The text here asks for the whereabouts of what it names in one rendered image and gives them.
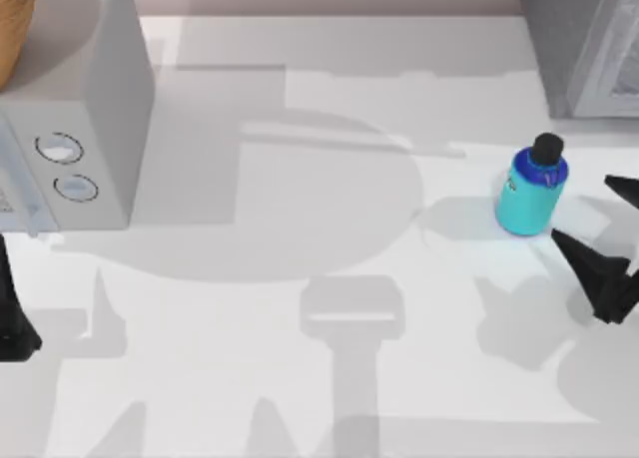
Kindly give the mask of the pale microwave oven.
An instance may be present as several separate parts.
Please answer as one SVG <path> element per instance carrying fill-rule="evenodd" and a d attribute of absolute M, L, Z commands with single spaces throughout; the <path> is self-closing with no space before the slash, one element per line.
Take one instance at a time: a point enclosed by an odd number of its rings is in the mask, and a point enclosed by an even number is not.
<path fill-rule="evenodd" d="M 135 0 L 36 0 L 14 73 L 0 90 L 28 169 L 38 234 L 124 229 L 134 207 L 155 78 Z M 36 151 L 36 137 L 73 136 L 84 148 L 77 163 L 59 165 Z M 53 187 L 80 174 L 99 188 L 74 203 Z"/>

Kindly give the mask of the round microwave knob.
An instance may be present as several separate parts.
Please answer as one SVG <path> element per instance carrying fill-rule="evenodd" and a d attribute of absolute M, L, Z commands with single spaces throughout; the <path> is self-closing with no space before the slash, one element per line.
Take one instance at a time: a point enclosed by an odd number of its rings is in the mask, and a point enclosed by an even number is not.
<path fill-rule="evenodd" d="M 62 132 L 36 137 L 34 146 L 42 158 L 59 165 L 75 164 L 85 155 L 81 143 L 73 136 Z"/>
<path fill-rule="evenodd" d="M 57 178 L 53 187 L 62 198 L 74 203 L 91 202 L 99 194 L 96 183 L 80 174 Z"/>

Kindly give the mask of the grey cabinet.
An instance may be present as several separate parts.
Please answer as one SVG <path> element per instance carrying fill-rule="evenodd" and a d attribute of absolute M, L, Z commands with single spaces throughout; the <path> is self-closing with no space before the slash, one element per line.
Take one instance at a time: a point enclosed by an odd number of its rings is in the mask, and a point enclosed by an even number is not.
<path fill-rule="evenodd" d="M 639 0 L 519 0 L 553 118 L 639 119 Z"/>

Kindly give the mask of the teal bottle with black cap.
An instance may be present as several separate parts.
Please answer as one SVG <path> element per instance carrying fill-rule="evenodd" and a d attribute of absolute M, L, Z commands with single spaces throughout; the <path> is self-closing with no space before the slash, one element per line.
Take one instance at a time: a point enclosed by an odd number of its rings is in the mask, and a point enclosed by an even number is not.
<path fill-rule="evenodd" d="M 513 156 L 495 207 L 503 229 L 535 236 L 549 226 L 569 177 L 563 150 L 563 139 L 546 132 Z"/>

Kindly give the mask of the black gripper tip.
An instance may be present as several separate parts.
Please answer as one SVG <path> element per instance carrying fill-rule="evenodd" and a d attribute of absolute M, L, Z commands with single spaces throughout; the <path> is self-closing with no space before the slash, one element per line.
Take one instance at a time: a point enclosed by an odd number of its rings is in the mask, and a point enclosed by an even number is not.
<path fill-rule="evenodd" d="M 42 344 L 18 299 L 6 241 L 0 233 L 0 362 L 25 362 Z"/>

